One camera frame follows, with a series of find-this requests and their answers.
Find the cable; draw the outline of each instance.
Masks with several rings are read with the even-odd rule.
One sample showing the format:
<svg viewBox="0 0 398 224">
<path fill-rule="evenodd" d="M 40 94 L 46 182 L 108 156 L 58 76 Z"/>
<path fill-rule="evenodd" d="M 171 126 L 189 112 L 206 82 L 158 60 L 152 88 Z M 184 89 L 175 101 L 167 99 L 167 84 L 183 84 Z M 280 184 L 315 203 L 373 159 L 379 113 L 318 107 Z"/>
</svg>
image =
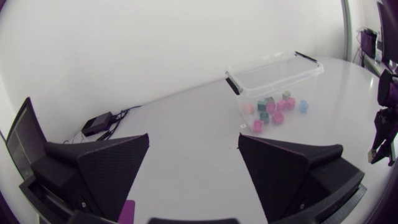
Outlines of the cable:
<svg viewBox="0 0 398 224">
<path fill-rule="evenodd" d="M 360 32 L 358 32 L 358 35 L 356 36 L 356 40 L 358 41 L 358 43 L 361 43 L 361 41 L 360 40 L 358 40 L 358 37 L 359 37 L 359 35 L 360 35 L 361 33 Z"/>
<path fill-rule="evenodd" d="M 112 130 L 105 132 L 101 137 L 99 137 L 97 139 L 97 141 L 108 140 L 109 138 L 111 138 L 113 133 L 118 128 L 120 121 L 129 113 L 129 111 L 131 109 L 139 108 L 139 107 L 141 107 L 141 106 L 133 106 L 133 107 L 127 108 L 125 110 L 121 110 L 120 113 L 113 115 L 112 119 L 111 119 L 111 124 L 116 123 L 115 127 Z"/>
<path fill-rule="evenodd" d="M 359 52 L 359 49 L 360 49 L 360 47 L 358 47 L 358 49 L 356 50 L 356 53 L 355 53 L 355 56 L 354 56 L 354 59 L 353 59 L 353 63 L 355 62 L 356 56 L 358 55 L 358 52 Z"/>
</svg>

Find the black monitor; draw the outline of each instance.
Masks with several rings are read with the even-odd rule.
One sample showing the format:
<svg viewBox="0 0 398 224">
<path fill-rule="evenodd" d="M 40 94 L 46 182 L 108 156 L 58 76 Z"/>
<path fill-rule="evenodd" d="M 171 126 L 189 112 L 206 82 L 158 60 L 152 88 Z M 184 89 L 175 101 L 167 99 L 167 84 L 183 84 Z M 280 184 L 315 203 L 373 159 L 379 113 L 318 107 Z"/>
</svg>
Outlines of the black monitor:
<svg viewBox="0 0 398 224">
<path fill-rule="evenodd" d="M 341 158 L 341 145 L 308 146 L 244 135 L 238 145 L 268 223 L 340 223 L 345 216 L 335 213 L 357 193 L 364 177 Z M 347 215 L 353 207 L 345 209 Z"/>
<path fill-rule="evenodd" d="M 392 60 L 398 63 L 398 30 L 395 29 L 394 20 L 389 16 L 383 4 L 377 3 L 381 21 L 381 35 L 383 39 L 383 61 Z"/>
<path fill-rule="evenodd" d="M 116 222 L 149 147 L 148 135 L 44 144 L 20 188 L 40 216 L 66 223 L 77 210 Z"/>
<path fill-rule="evenodd" d="M 6 139 L 8 151 L 24 180 L 33 174 L 30 165 L 44 156 L 45 142 L 28 97 L 19 109 Z"/>
</svg>

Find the pink block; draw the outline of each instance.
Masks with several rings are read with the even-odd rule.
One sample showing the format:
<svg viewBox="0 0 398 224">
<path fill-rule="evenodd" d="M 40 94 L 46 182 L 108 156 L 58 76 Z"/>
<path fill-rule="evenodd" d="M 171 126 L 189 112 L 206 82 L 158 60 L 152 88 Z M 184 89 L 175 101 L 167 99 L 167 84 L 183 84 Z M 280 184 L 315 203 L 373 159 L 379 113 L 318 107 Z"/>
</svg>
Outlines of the pink block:
<svg viewBox="0 0 398 224">
<path fill-rule="evenodd" d="M 296 100 L 294 98 L 290 97 L 287 100 L 287 109 L 292 110 L 294 108 L 295 103 L 296 103 Z"/>
<path fill-rule="evenodd" d="M 268 113 L 272 114 L 273 112 L 275 112 L 275 108 L 276 108 L 275 103 L 272 103 L 272 102 L 267 103 L 267 112 Z"/>
<path fill-rule="evenodd" d="M 286 109 L 286 107 L 287 107 L 286 100 L 279 100 L 279 102 L 277 104 L 277 111 L 283 111 Z"/>
<path fill-rule="evenodd" d="M 264 121 L 261 120 L 254 120 L 253 123 L 253 132 L 254 133 L 261 133 L 262 132 L 262 127 L 264 125 Z"/>
<path fill-rule="evenodd" d="M 251 103 L 245 104 L 243 106 L 243 111 L 245 114 L 253 114 L 254 113 L 253 104 L 251 104 Z"/>
<path fill-rule="evenodd" d="M 280 124 L 282 122 L 284 122 L 284 115 L 280 112 L 275 112 L 272 114 L 272 120 L 274 122 L 274 124 Z"/>
</svg>

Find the white table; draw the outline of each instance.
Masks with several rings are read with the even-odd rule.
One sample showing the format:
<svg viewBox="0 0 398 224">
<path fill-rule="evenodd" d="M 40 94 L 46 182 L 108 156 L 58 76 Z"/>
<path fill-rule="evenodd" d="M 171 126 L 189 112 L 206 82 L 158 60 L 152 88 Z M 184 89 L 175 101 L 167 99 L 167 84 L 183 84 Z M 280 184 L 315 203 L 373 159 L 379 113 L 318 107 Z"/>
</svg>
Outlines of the white table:
<svg viewBox="0 0 398 224">
<path fill-rule="evenodd" d="M 368 188 L 346 223 L 361 223 L 377 202 L 390 167 L 368 163 L 376 133 L 373 120 L 378 77 L 358 65 L 317 58 L 325 68 L 308 114 L 284 123 L 264 138 L 302 144 L 342 144 L 343 157 L 364 173 Z M 266 223 L 256 190 L 237 150 L 239 132 L 251 134 L 225 80 L 144 105 L 128 114 L 113 138 L 149 133 L 150 147 L 128 199 L 135 223 L 151 217 L 180 220 L 237 218 Z"/>
</svg>

